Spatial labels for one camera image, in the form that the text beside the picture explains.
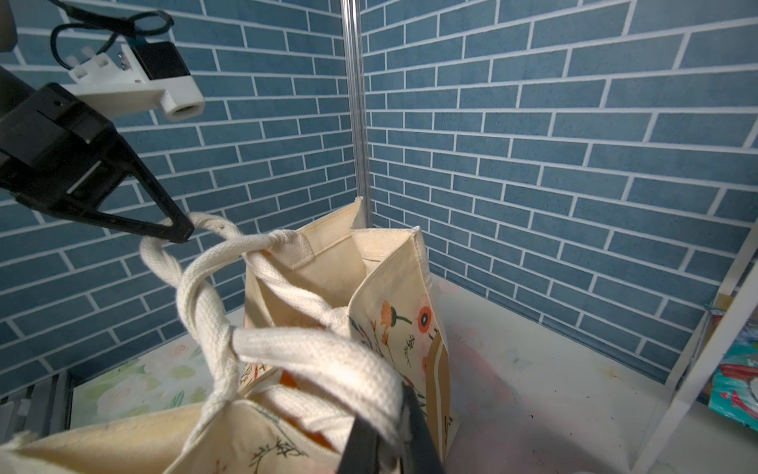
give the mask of black cable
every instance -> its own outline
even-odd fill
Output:
[[[119,36],[126,36],[132,39],[157,36],[166,33],[174,25],[174,19],[163,10],[142,11],[130,17],[116,18],[92,13],[91,11],[82,10],[81,8],[72,5],[66,5],[63,2],[60,2],[60,0],[48,0],[48,2],[65,11],[69,18],[73,18],[80,22],[58,25],[53,28],[52,32],[50,32],[50,50],[52,52],[52,57],[58,64],[66,69],[73,69],[73,67],[61,59],[60,54],[58,54],[58,35],[61,31],[73,28],[111,31],[111,36],[105,43],[103,43],[100,49],[98,49],[96,54],[99,55],[100,53],[108,51]],[[152,28],[150,30],[143,30],[136,25],[138,20],[148,17],[160,17],[163,19],[164,24],[161,27]]]

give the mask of white rope handle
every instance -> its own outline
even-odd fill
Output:
[[[203,405],[185,449],[225,404],[236,397],[237,356],[244,362],[266,363],[307,378],[358,413],[388,442],[399,445],[402,389],[392,367],[361,344],[327,331],[232,329],[218,292],[205,281],[208,275],[243,255],[254,275],[261,275],[267,285],[270,282],[270,288],[282,301],[342,332],[341,323],[347,323],[346,308],[333,309],[320,296],[293,286],[259,252],[288,241],[296,233],[274,231],[246,236],[234,224],[218,216],[191,213],[189,218],[197,228],[208,229],[229,240],[203,253],[186,271],[163,250],[166,240],[145,237],[140,244],[145,264],[161,280],[177,288],[179,317],[199,342],[214,379],[214,390]]]

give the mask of silver vertical rail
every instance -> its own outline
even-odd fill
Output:
[[[352,150],[356,159],[356,187],[363,196],[366,226],[373,227],[371,182],[368,174],[368,132],[366,130],[366,91],[363,85],[363,54],[361,51],[360,0],[340,0],[345,36],[345,69],[350,104]]]

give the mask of brick wallpaper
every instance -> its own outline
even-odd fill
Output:
[[[363,1],[374,223],[664,381],[758,216],[758,2]]]
[[[205,113],[116,120],[119,131],[187,211],[221,213],[247,233],[300,226],[355,198],[337,0],[82,0],[115,16],[163,8],[207,99]],[[0,64],[29,84],[71,83],[49,50],[68,19],[45,0],[11,0],[18,47]],[[62,33],[61,56],[97,49],[102,32]],[[111,50],[115,58],[120,47]],[[157,221],[136,184],[103,209]],[[84,380],[183,333],[174,291],[139,259],[139,237],[58,221],[0,194],[0,396],[69,369]],[[170,251],[188,260],[216,244],[197,233]],[[227,310],[243,304],[243,263],[213,275]]]

